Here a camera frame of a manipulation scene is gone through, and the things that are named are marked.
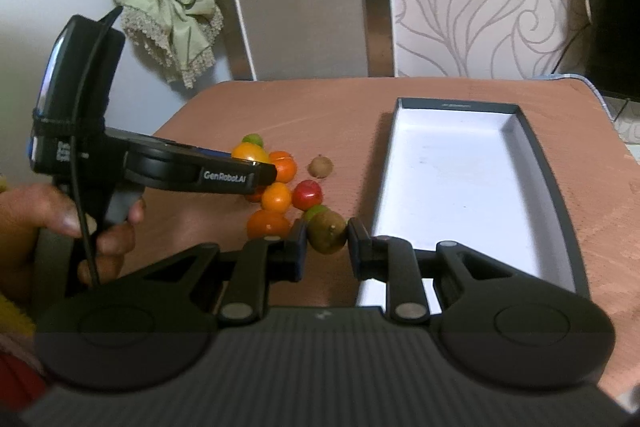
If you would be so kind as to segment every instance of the white tray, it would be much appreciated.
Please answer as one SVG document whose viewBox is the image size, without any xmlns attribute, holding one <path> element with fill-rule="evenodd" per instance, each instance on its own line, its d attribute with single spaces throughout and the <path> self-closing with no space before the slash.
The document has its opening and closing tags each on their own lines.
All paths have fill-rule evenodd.
<svg viewBox="0 0 640 427">
<path fill-rule="evenodd" d="M 400 98 L 371 235 L 415 249 L 453 240 L 589 296 L 574 229 L 542 148 L 517 105 Z M 432 313 L 441 308 L 424 280 Z M 358 305 L 385 305 L 385 283 Z"/>
</svg>

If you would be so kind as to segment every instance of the hand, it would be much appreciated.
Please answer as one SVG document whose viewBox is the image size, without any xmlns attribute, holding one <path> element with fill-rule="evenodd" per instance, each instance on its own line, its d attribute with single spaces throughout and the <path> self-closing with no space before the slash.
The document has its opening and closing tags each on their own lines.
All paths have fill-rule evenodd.
<svg viewBox="0 0 640 427">
<path fill-rule="evenodd" d="M 142 222 L 144 216 L 145 204 L 140 200 L 131 207 L 126 222 L 97 237 L 95 260 L 101 282 L 109 282 L 119 275 L 124 255 L 135 246 L 133 225 Z M 89 217 L 87 224 L 91 232 L 95 231 L 95 220 Z M 12 188 L 0 194 L 0 292 L 18 303 L 30 301 L 31 254 L 38 229 L 81 238 L 74 202 L 57 188 L 46 184 Z M 86 261 L 79 264 L 78 277 L 84 284 L 90 284 Z"/>
</svg>

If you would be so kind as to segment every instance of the yellow fruit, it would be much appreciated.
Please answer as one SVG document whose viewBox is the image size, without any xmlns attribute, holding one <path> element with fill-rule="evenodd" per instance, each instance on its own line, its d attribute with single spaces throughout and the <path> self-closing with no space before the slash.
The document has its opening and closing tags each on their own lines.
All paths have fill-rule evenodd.
<svg viewBox="0 0 640 427">
<path fill-rule="evenodd" d="M 269 155 L 265 150 L 255 143 L 242 142 L 238 147 L 231 151 L 231 158 L 239 160 L 249 160 L 260 163 L 271 163 Z"/>
<path fill-rule="evenodd" d="M 265 189 L 260 203 L 264 210 L 284 214 L 291 206 L 291 191 L 284 183 L 275 182 Z"/>
</svg>

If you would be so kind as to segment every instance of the black strap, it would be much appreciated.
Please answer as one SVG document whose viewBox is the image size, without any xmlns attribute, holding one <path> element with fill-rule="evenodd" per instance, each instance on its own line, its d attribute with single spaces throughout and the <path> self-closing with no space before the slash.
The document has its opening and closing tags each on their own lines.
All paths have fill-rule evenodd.
<svg viewBox="0 0 640 427">
<path fill-rule="evenodd" d="M 33 111 L 33 132 L 35 136 L 46 137 L 86 137 L 104 132 L 104 117 L 82 118 L 78 123 L 68 120 L 53 120 L 42 117 L 37 109 Z"/>
</svg>

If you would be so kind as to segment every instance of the black cable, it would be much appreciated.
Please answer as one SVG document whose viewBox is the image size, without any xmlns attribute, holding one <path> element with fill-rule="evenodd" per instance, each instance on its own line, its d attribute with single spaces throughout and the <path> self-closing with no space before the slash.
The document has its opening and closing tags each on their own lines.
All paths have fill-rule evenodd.
<svg viewBox="0 0 640 427">
<path fill-rule="evenodd" d="M 564 50 L 562 50 L 562 54 L 560 55 L 560 58 L 558 58 L 558 61 L 556 62 L 555 67 L 553 68 L 553 70 L 551 70 L 551 74 L 554 74 L 556 73 L 556 71 L 558 71 L 558 68 L 560 67 L 560 63 L 562 62 L 562 59 L 566 55 L 566 52 L 569 51 L 571 44 L 573 44 L 575 42 L 575 39 L 577 39 L 580 36 L 580 34 L 583 31 L 585 31 L 585 29 L 587 29 L 589 26 L 590 24 L 587 22 L 582 28 L 580 28 L 577 32 L 574 33 L 574 36 L 571 37 L 571 39 L 569 39 L 569 42 L 567 42 L 566 46 L 564 47 Z"/>
<path fill-rule="evenodd" d="M 620 110 L 618 111 L 618 114 L 613 119 L 613 123 L 616 123 L 618 121 L 618 118 L 620 118 L 620 115 L 622 115 L 622 112 L 626 109 L 626 106 L 629 105 L 629 102 L 631 102 L 630 98 L 625 100 L 625 103 L 623 103 L 622 108 L 620 108 Z"/>
<path fill-rule="evenodd" d="M 82 71 L 82 76 L 78 82 L 78 91 L 76 92 L 76 99 L 74 101 L 74 108 L 71 113 L 71 120 L 74 125 L 78 124 L 78 116 L 80 113 L 80 107 L 82 102 L 82 94 L 84 93 L 84 84 L 86 83 L 92 67 L 95 62 L 95 57 L 100 51 L 100 47 L 107 33 L 113 26 L 113 23 L 122 12 L 122 7 L 114 8 L 109 14 L 104 16 L 100 22 L 102 26 L 98 33 L 94 47 L 91 49 L 87 62 Z M 72 135 L 70 137 L 70 167 L 71 167 L 71 192 L 73 194 L 74 202 L 76 203 L 76 210 L 78 211 L 78 219 L 80 220 L 80 230 L 82 232 L 82 245 L 84 246 L 84 256 L 86 257 L 87 264 L 89 265 L 89 274 L 91 275 L 92 287 L 100 285 L 100 277 L 98 276 L 98 269 L 95 264 L 95 248 L 91 242 L 91 234 L 89 234 L 89 227 L 86 223 L 86 214 L 84 213 L 84 205 L 82 204 L 82 194 L 80 191 L 80 183 L 78 176 L 78 137 Z"/>
</svg>

